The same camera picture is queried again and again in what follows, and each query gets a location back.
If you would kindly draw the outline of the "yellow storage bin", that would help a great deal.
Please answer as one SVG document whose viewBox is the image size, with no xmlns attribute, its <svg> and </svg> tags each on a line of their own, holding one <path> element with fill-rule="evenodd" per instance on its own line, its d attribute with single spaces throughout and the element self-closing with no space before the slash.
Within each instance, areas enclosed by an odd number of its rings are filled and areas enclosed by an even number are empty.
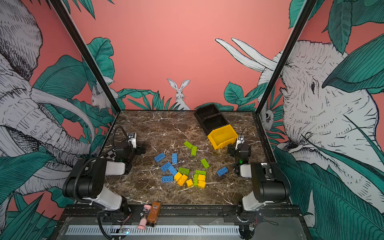
<svg viewBox="0 0 384 240">
<path fill-rule="evenodd" d="M 214 129 L 208 134 L 208 139 L 213 145 L 214 150 L 222 149 L 230 144 L 235 144 L 238 134 L 231 125 Z"/>
</svg>

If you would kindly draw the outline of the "black bin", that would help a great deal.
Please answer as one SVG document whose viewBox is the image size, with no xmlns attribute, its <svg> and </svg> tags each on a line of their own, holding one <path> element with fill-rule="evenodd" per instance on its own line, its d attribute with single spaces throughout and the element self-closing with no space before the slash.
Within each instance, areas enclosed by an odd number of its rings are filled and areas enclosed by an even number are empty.
<svg viewBox="0 0 384 240">
<path fill-rule="evenodd" d="M 197 116 L 197 119 L 206 136 L 208 136 L 213 130 L 229 125 L 229 122 L 221 114 L 215 114 L 210 116 L 209 118 L 201 118 Z"/>
<path fill-rule="evenodd" d="M 219 113 L 219 109 L 215 104 L 207 104 L 204 106 L 200 106 L 195 111 L 195 117 L 200 120 L 205 120 L 207 118 L 211 118 Z"/>
</svg>

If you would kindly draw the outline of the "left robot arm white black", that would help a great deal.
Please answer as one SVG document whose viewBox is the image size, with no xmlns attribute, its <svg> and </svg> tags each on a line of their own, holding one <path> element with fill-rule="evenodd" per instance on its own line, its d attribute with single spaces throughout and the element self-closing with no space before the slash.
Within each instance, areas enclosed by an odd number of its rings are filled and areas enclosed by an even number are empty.
<svg viewBox="0 0 384 240">
<path fill-rule="evenodd" d="M 133 158 L 145 153 L 145 145 L 134 147 L 132 143 L 124 142 L 115 150 L 113 161 L 101 157 L 79 159 L 62 187 L 64 197 L 128 217 L 131 209 L 127 200 L 105 186 L 105 177 L 128 175 Z"/>
</svg>

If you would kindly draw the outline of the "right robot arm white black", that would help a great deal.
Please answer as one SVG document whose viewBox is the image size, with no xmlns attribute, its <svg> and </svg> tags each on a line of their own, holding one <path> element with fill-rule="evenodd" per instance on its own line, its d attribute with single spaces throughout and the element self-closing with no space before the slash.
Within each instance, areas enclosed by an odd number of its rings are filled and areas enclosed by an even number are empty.
<svg viewBox="0 0 384 240">
<path fill-rule="evenodd" d="M 256 212 L 265 205 L 288 200 L 291 185 L 277 163 L 250 163 L 251 147 L 246 143 L 228 145 L 228 154 L 235 158 L 235 174 L 252 182 L 252 191 L 242 198 L 244 211 Z"/>
</svg>

